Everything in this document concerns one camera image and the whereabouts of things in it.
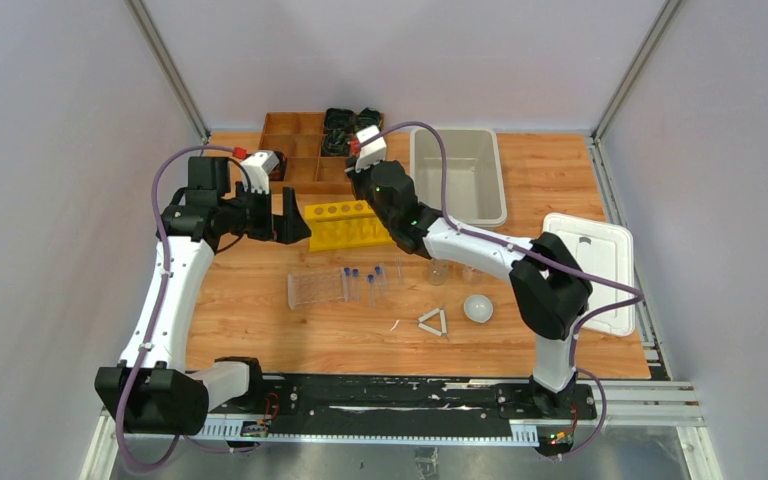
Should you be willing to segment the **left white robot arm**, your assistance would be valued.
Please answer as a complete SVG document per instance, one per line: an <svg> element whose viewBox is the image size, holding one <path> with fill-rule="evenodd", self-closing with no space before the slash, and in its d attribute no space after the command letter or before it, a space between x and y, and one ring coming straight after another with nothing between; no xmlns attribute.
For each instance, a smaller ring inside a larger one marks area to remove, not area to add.
<svg viewBox="0 0 768 480"><path fill-rule="evenodd" d="M185 355L199 292L223 237L284 245L310 237L293 188L281 193L281 213L272 210L270 176L285 163L271 150L195 155L186 185L156 207L154 272L138 323L117 364L100 368L94 381L123 432L195 435L225 403L243 413L264 405L257 359L221 357L188 373Z"/></svg>

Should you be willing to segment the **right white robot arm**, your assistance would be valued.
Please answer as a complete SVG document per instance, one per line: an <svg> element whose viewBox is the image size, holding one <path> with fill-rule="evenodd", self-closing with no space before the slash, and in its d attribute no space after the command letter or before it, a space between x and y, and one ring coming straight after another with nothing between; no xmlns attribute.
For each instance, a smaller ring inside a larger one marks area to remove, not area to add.
<svg viewBox="0 0 768 480"><path fill-rule="evenodd" d="M587 310L593 286L563 241L547 232L530 240L471 230L419 201L400 163L357 169L357 162L345 162L353 194L372 208L400 250L460 263L511 286L521 319L537 339L529 401L549 418L570 409L577 379L575 323Z"/></svg>

